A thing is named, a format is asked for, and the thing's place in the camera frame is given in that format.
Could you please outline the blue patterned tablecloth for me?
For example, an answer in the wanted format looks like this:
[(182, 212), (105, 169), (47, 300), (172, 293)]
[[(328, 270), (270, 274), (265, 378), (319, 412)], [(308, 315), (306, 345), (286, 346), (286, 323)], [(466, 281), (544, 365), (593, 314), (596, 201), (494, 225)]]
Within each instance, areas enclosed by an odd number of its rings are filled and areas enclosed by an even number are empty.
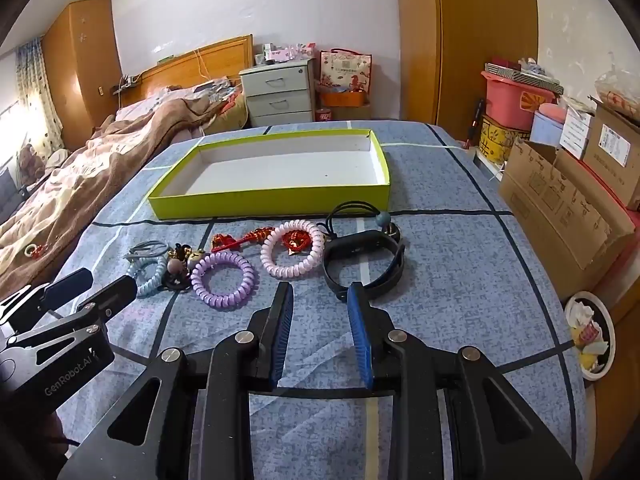
[[(441, 128), (370, 122), (390, 168), (390, 213), (406, 244), (398, 285), (378, 302), (428, 346), (479, 348), (572, 456), (587, 460), (582, 372), (560, 300), (495, 185)], [(162, 290), (108, 324), (114, 362), (58, 414), (80, 441), (162, 350), (213, 348), (268, 307), (277, 283), (261, 273), (247, 303), (217, 311), (192, 292)], [(296, 280), (279, 391), (250, 401), (259, 479), (383, 479), (390, 399), (361, 390), (344, 304), (320, 271)]]

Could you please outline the black hair tie pink bead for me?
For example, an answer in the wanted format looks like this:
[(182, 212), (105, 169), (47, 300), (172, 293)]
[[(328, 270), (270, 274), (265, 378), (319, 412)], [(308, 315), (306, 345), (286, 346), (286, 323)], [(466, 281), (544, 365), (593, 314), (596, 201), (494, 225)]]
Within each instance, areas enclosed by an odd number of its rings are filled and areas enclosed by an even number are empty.
[(201, 248), (175, 244), (175, 247), (168, 252), (166, 270), (160, 284), (173, 292), (189, 289), (191, 273), (205, 256), (206, 252)]

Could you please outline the brown blanket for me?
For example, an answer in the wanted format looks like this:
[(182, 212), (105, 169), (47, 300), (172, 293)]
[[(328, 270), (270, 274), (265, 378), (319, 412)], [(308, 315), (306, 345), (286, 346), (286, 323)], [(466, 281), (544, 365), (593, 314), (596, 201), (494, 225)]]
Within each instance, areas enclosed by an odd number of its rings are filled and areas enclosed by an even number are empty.
[(2, 223), (1, 296), (58, 272), (82, 231), (149, 160), (178, 133), (208, 125), (226, 105), (208, 96), (173, 99), (99, 129)]

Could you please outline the red white gift bag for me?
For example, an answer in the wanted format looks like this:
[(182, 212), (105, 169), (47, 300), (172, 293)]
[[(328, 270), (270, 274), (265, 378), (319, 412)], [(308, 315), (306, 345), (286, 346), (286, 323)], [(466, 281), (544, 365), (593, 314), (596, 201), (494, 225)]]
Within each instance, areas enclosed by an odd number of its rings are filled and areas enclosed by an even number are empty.
[(328, 88), (369, 93), (373, 58), (369, 53), (332, 49), (320, 53), (320, 84)]

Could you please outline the yellow patterned tin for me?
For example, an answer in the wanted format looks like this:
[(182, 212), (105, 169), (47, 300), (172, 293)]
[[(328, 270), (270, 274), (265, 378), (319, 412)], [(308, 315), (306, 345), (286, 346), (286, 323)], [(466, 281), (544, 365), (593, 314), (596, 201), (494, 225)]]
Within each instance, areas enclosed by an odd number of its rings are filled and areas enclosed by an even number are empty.
[(484, 115), (478, 150), (493, 164), (502, 165), (508, 160), (515, 140), (528, 140), (529, 136), (530, 132), (527, 130), (503, 127), (489, 116)]

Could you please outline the black cord teal bead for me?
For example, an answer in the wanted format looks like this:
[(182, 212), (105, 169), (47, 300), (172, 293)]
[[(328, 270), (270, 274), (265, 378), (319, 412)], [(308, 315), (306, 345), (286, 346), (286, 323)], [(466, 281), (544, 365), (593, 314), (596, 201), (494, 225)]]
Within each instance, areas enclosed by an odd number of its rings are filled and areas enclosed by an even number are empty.
[(383, 234), (392, 238), (395, 242), (399, 242), (401, 239), (400, 229), (392, 221), (392, 217), (388, 211), (379, 210), (364, 200), (348, 200), (347, 202), (338, 204), (326, 216), (326, 220), (319, 223), (319, 226), (324, 229), (324, 235), (328, 240), (336, 240), (338, 237), (333, 227), (333, 220), (337, 216), (373, 217), (375, 224)]

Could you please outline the wooden bed headboard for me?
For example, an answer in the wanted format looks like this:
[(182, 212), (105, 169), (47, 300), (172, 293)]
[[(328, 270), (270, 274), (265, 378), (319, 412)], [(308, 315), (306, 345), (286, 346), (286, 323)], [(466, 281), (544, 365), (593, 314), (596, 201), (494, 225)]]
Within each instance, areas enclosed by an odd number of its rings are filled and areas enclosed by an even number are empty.
[(191, 88), (222, 77), (237, 80), (242, 70), (254, 66), (253, 47), (253, 36), (246, 35), (174, 56), (139, 74), (122, 92), (122, 106), (149, 99), (166, 87)]

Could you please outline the open cardboard box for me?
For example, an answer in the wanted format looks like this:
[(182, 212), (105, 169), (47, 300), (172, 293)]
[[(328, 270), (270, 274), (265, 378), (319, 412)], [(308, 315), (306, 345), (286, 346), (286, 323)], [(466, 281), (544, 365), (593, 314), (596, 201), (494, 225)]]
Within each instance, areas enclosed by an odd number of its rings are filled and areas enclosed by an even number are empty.
[(594, 289), (636, 232), (626, 209), (562, 148), (516, 140), (499, 194), (562, 300)]

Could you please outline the orange box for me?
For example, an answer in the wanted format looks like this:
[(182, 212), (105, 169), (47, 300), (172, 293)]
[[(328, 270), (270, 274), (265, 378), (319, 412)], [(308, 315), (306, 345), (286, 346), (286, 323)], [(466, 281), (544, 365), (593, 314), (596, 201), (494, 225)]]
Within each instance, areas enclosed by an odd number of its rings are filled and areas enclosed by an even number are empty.
[(323, 107), (362, 107), (368, 104), (366, 92), (320, 92), (320, 102)]

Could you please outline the green shallow cardboard tray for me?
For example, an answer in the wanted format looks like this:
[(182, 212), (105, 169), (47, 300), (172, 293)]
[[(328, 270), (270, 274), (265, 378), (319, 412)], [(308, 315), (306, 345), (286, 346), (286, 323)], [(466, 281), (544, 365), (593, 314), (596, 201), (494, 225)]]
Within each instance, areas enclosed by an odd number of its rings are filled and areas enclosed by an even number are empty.
[(323, 129), (198, 144), (149, 192), (160, 220), (321, 217), (390, 203), (390, 170), (370, 129)]

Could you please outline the black wrist band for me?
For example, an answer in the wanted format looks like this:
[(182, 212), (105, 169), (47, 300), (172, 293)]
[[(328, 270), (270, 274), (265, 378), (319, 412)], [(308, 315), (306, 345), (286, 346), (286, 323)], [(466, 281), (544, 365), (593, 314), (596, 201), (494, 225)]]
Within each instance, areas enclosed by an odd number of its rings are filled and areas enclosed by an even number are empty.
[(371, 256), (390, 256), (384, 271), (375, 279), (363, 285), (370, 300), (380, 298), (390, 292), (402, 278), (405, 270), (406, 246), (401, 240), (382, 231), (367, 230), (337, 237), (326, 243), (322, 270), (326, 284), (341, 302), (347, 301), (348, 285), (343, 285), (334, 275), (332, 268), (339, 262), (358, 262), (369, 266)]

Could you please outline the pink plastic bin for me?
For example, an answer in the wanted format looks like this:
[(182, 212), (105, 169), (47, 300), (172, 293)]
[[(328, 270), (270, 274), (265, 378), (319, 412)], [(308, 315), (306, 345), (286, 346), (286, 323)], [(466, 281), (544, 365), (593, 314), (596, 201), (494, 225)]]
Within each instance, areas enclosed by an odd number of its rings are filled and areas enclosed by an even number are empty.
[(529, 131), (541, 104), (555, 101), (555, 94), (549, 90), (521, 84), (486, 70), (480, 74), (486, 80), (485, 114), (500, 126)]

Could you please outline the floral curtain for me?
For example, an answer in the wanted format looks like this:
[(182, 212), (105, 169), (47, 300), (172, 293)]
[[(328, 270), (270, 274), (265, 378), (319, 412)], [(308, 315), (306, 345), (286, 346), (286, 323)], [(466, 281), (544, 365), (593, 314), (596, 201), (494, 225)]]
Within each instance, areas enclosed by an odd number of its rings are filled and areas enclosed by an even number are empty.
[(50, 157), (64, 148), (62, 122), (56, 112), (44, 62), (42, 40), (36, 37), (16, 49), (16, 91), (27, 113), (25, 142)]

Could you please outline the corner wooden cabinet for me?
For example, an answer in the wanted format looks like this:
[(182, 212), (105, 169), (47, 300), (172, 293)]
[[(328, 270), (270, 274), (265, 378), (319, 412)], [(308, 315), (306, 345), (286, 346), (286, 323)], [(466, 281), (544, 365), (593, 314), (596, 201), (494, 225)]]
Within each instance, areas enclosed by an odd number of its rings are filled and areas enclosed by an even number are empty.
[(114, 88), (122, 76), (112, 0), (69, 3), (42, 37), (53, 105), (70, 151), (82, 148), (116, 112)]

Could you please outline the cola bottle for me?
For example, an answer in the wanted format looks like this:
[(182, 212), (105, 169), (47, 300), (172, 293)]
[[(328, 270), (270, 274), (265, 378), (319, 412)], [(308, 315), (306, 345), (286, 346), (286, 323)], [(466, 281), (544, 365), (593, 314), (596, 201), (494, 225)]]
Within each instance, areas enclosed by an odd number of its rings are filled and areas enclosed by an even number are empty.
[(333, 112), (329, 107), (320, 108), (317, 110), (317, 120), (318, 122), (333, 122)]

